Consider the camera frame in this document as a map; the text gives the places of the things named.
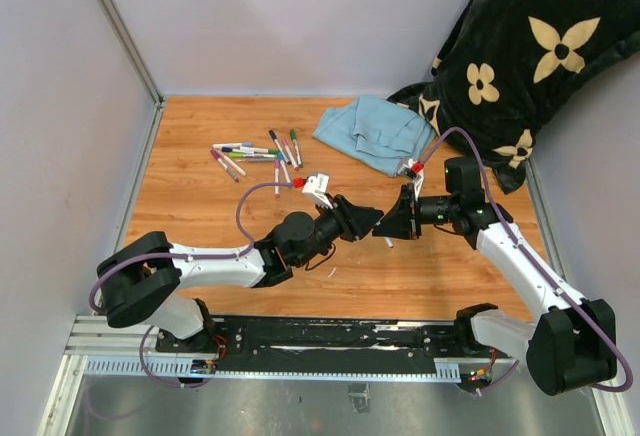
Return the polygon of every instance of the light blue towel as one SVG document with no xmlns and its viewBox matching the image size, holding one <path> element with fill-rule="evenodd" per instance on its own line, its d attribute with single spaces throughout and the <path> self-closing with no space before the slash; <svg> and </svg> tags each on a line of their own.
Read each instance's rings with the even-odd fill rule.
<svg viewBox="0 0 640 436">
<path fill-rule="evenodd" d="M 344 108 L 329 108 L 313 137 L 378 171 L 396 176 L 406 156 L 418 159 L 435 131 L 413 111 L 362 96 Z"/>
</svg>

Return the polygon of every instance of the black pillow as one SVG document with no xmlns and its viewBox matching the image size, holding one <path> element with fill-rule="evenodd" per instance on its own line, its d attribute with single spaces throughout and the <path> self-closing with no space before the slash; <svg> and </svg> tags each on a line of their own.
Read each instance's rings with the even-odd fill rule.
<svg viewBox="0 0 640 436">
<path fill-rule="evenodd" d="M 389 100 L 441 134 L 470 133 L 508 193 L 535 135 L 598 73 L 640 50 L 640 0 L 471 0 L 434 61 L 433 82 Z M 469 154 L 458 134 L 448 140 Z"/>
</svg>

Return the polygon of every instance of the gray wall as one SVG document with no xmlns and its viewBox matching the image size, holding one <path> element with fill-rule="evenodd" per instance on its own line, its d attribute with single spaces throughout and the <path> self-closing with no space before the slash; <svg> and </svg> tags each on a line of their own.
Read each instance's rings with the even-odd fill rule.
<svg viewBox="0 0 640 436">
<path fill-rule="evenodd" d="M 168 94 L 386 94 L 468 0 L 115 0 Z"/>
<path fill-rule="evenodd" d="M 592 81 L 534 150 L 569 279 L 616 311 L 618 344 L 640 376 L 640 55 Z M 640 430 L 640 384 L 625 394 Z"/>
<path fill-rule="evenodd" d="M 0 0 L 0 420 L 35 434 L 152 105 L 95 0 Z"/>
</svg>

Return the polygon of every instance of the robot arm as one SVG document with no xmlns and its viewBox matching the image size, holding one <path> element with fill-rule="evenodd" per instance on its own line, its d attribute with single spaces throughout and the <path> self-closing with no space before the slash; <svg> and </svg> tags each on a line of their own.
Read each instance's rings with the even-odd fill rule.
<svg viewBox="0 0 640 436">
<path fill-rule="evenodd" d="M 380 221 L 382 211 L 326 193 L 328 181 L 327 175 L 316 173 L 307 178 L 302 189 L 319 216 L 314 219 L 304 212 L 290 213 L 246 254 L 246 246 L 193 248 L 170 243 L 163 232 L 153 232 L 103 261 L 98 277 L 132 257 L 176 255 L 175 259 L 143 259 L 105 281 L 102 297 L 108 324 L 114 328 L 151 324 L 177 339 L 189 339 L 194 352 L 205 350 L 210 338 L 198 335 L 211 330 L 213 322 L 204 303 L 186 299 L 177 294 L 178 290 L 219 285 L 275 286 L 293 276 L 292 268 L 304 266 L 319 254 L 326 256 L 336 239 L 360 240 Z M 230 253 L 238 257 L 216 258 Z"/>
<path fill-rule="evenodd" d="M 405 174 L 421 185 L 421 175 Z M 546 273 L 615 342 L 615 315 L 603 300 L 588 301 L 558 276 L 524 239 L 511 216 L 498 205 L 515 233 L 515 244 L 485 201 L 475 160 L 453 158 L 445 162 L 444 196 L 419 197 L 414 184 L 402 187 L 392 210 L 373 230 L 374 236 L 418 239 L 421 225 L 452 223 L 473 249 L 491 261 L 523 299 L 536 324 L 512 318 L 491 304 L 458 312 L 456 330 L 462 347 L 477 354 L 496 348 L 526 364 L 536 384 L 555 395 L 578 387 L 612 379 L 616 358 L 588 324 L 576 314 L 538 269 L 524 255 L 521 246 L 533 255 Z"/>
</svg>

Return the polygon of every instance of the wooden table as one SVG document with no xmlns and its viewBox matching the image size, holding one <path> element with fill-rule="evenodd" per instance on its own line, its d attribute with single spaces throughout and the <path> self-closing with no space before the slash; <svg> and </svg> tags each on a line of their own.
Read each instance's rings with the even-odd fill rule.
<svg viewBox="0 0 640 436">
<path fill-rule="evenodd" d="M 162 230 L 170 241 L 200 247 L 245 243 L 234 214 L 240 196 L 256 183 L 273 180 L 273 165 L 245 163 L 247 177 L 234 183 L 209 153 L 214 142 L 252 141 L 272 147 L 295 128 L 304 168 L 329 173 L 331 194 L 357 205 L 384 210 L 396 201 L 404 180 L 392 179 L 312 138 L 323 112 L 347 99 L 171 98 L 164 113 L 128 232 L 128 242 Z M 445 194 L 443 162 L 456 153 L 447 145 L 425 168 L 422 195 Z M 544 254 L 526 187 L 497 200 L 514 216 L 532 246 Z M 316 214 L 299 190 L 272 189 L 249 198 L 242 222 L 264 237 L 292 211 Z M 318 269 L 295 271 L 289 281 L 264 289 L 210 287 L 184 291 L 203 299 L 212 313 L 356 318 L 453 319 L 458 309 L 491 302 L 507 313 L 529 319 L 520 298 L 502 275 L 462 237 L 423 227 L 418 241 L 382 238 L 338 241 L 335 256 Z M 335 274 L 329 278 L 333 268 Z"/>
</svg>

